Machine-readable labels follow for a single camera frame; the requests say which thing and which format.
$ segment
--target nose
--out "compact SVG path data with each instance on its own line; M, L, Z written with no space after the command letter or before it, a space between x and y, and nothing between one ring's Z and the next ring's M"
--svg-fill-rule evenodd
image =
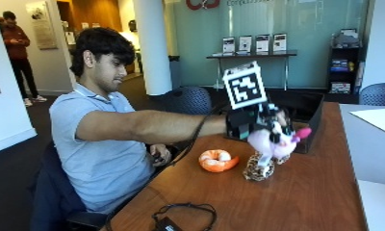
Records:
M125 66L123 65L121 68L120 68L120 72L119 74L125 77L127 76L127 70L125 70Z

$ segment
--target sneaker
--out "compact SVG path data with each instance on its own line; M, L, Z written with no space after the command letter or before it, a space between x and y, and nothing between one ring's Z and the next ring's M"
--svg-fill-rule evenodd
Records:
M31 99L34 102L45 102L45 101L48 101L48 99L45 98L45 97L43 97L43 96L40 96L40 95L38 95L38 97L36 98L32 98Z
M24 101L26 108L34 105L28 98L24 98L23 101Z

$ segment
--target table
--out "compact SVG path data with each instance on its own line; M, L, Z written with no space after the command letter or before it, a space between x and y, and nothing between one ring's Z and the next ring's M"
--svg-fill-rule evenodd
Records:
M222 148L240 156L222 173L205 171L198 155ZM337 103L325 103L319 130L308 154L293 154L269 179L246 181L242 170L254 153L250 145L220 136L200 138L185 159L169 167L112 219L112 228L152 230L152 214L169 203L209 203L218 219L213 230L365 230L341 115ZM184 230L202 230L210 215L173 208L165 214Z
M285 59L285 75L284 75L284 90L288 88L288 72L289 72L289 57L297 55L297 50L285 50L285 51L269 51L269 52L253 52L248 55L232 55L232 56L208 56L206 59L217 59L218 60L218 78L217 78L217 87L218 87L218 79L222 79L224 71L221 68L221 60L230 59L262 59L262 58L284 58Z
M385 231L385 132L350 112L383 108L369 105L339 105L370 231Z

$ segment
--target man's left hand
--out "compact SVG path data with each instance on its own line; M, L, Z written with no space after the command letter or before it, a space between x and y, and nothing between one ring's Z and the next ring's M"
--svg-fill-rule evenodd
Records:
M151 146L151 154L155 157L155 167L164 166L171 162L172 155L164 144L153 144Z

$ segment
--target ear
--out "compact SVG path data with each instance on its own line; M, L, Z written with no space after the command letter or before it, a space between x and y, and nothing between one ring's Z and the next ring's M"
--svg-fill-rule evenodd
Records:
M84 53L83 53L83 59L84 59L84 62L85 62L85 65L88 66L88 67L93 67L93 56L92 56L92 53L91 53L91 51L85 51Z

